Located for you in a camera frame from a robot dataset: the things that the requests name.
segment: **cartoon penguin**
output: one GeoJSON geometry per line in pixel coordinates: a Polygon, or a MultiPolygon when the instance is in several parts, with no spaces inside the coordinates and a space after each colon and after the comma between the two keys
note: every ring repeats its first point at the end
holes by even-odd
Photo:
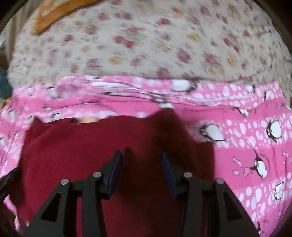
{"type": "Polygon", "coordinates": [[[289,105],[283,103],[283,104],[282,104],[282,107],[284,107],[284,106],[285,106],[289,111],[292,111],[292,109],[290,108],[289,105]]]}
{"type": "Polygon", "coordinates": [[[26,91],[27,91],[27,94],[29,96],[34,96],[34,90],[33,90],[32,86],[30,86],[29,88],[27,88],[26,91]]]}
{"type": "Polygon", "coordinates": [[[166,108],[174,109],[174,106],[172,103],[158,103],[157,105],[161,109],[166,109],[166,108]]]}
{"type": "Polygon", "coordinates": [[[255,170],[261,178],[265,178],[268,175],[268,172],[266,170],[266,165],[264,161],[258,156],[256,151],[255,150],[253,151],[255,152],[256,158],[253,162],[254,166],[250,167],[250,169],[255,170]]]}
{"type": "Polygon", "coordinates": [[[3,147],[6,143],[6,138],[5,137],[1,137],[0,138],[0,147],[3,147]]]}
{"type": "Polygon", "coordinates": [[[52,116],[51,116],[52,121],[55,121],[55,120],[58,120],[61,118],[62,118],[62,113],[55,113],[55,114],[52,114],[52,116]]]}
{"type": "Polygon", "coordinates": [[[14,110],[9,110],[7,112],[7,115],[8,115],[9,118],[14,119],[14,117],[15,117],[15,111],[14,110]]]}
{"type": "Polygon", "coordinates": [[[266,132],[269,138],[277,142],[276,139],[282,138],[280,121],[278,119],[273,122],[270,120],[266,132]]]}
{"type": "Polygon", "coordinates": [[[248,94],[255,93],[255,91],[256,91],[255,85],[246,85],[245,88],[246,88],[246,92],[248,94]]]}
{"type": "Polygon", "coordinates": [[[271,89],[267,89],[264,93],[264,101],[268,100],[272,94],[271,89]]]}
{"type": "Polygon", "coordinates": [[[43,109],[44,109],[45,111],[49,111],[49,110],[51,110],[52,108],[51,108],[51,107],[47,107],[47,106],[43,106],[43,109]]]}
{"type": "Polygon", "coordinates": [[[220,131],[220,126],[217,124],[207,124],[200,128],[200,133],[203,137],[213,141],[213,142],[220,142],[226,141],[223,137],[222,132],[220,131]]]}
{"type": "Polygon", "coordinates": [[[56,88],[53,86],[48,87],[47,92],[52,99],[60,98],[59,93],[57,92],[56,88]]]}
{"type": "Polygon", "coordinates": [[[247,109],[241,109],[241,108],[237,108],[238,111],[244,116],[244,117],[247,117],[249,115],[249,111],[247,109]]]}
{"type": "Polygon", "coordinates": [[[16,131],[16,132],[14,133],[14,139],[16,140],[18,137],[19,137],[19,131],[16,131]]]}
{"type": "Polygon", "coordinates": [[[281,200],[282,199],[283,185],[284,185],[284,181],[282,181],[281,183],[279,183],[276,186],[275,193],[274,193],[275,200],[281,200]]]}
{"type": "Polygon", "coordinates": [[[28,124],[32,124],[32,122],[34,121],[35,115],[32,115],[28,118],[28,124]]]}
{"type": "Polygon", "coordinates": [[[260,228],[260,223],[258,222],[258,227],[256,228],[256,231],[258,232],[258,234],[260,234],[261,228],[260,228]]]}
{"type": "Polygon", "coordinates": [[[191,92],[197,87],[197,83],[193,81],[173,79],[171,90],[175,92],[191,92]]]}

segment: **orange fabric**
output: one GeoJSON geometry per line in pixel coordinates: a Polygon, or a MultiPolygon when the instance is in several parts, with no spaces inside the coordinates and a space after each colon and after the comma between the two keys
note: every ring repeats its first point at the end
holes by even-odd
{"type": "Polygon", "coordinates": [[[98,1],[100,0],[43,0],[38,7],[32,35],[40,34],[70,12],[98,1]]]}

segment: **pink penguin-print fabric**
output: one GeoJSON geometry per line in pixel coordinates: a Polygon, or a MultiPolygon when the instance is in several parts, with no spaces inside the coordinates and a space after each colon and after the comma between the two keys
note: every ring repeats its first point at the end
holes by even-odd
{"type": "MultiPolygon", "coordinates": [[[[292,198],[292,111],[276,83],[76,75],[58,84],[18,88],[0,115],[0,175],[18,165],[25,131],[35,116],[43,122],[144,118],[163,108],[175,110],[192,139],[213,142],[215,178],[227,182],[260,236],[269,236],[292,198]]],[[[9,198],[6,204],[17,214],[9,198]]]]}

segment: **metal bolt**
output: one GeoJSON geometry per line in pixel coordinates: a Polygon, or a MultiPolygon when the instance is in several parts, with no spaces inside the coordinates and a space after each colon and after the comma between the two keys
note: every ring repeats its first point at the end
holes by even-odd
{"type": "Polygon", "coordinates": [[[216,182],[217,182],[218,184],[224,184],[224,180],[221,179],[221,178],[216,179],[216,182]]]}
{"type": "Polygon", "coordinates": [[[185,173],[183,174],[183,176],[185,176],[186,178],[191,178],[193,175],[192,175],[192,173],[190,173],[190,172],[185,172],[185,173]]]}
{"type": "Polygon", "coordinates": [[[66,185],[66,184],[68,184],[69,183],[69,179],[62,179],[61,180],[61,184],[62,185],[66,185]]]}
{"type": "Polygon", "coordinates": [[[101,176],[101,172],[94,172],[93,177],[99,178],[101,176]]]}

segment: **red fleece blanket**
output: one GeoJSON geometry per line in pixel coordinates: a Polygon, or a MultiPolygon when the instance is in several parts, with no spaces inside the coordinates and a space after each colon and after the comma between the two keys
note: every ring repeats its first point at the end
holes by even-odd
{"type": "Polygon", "coordinates": [[[36,118],[22,150],[22,180],[11,194],[20,217],[31,221],[63,178],[86,178],[115,150],[121,150],[124,159],[115,194],[102,202],[108,236],[175,237],[182,202],[168,192],[161,153],[168,152],[186,171],[212,180],[213,149],[211,143],[191,140],[170,109],[144,119],[117,116],[86,124],[75,119],[44,124],[36,118]]]}

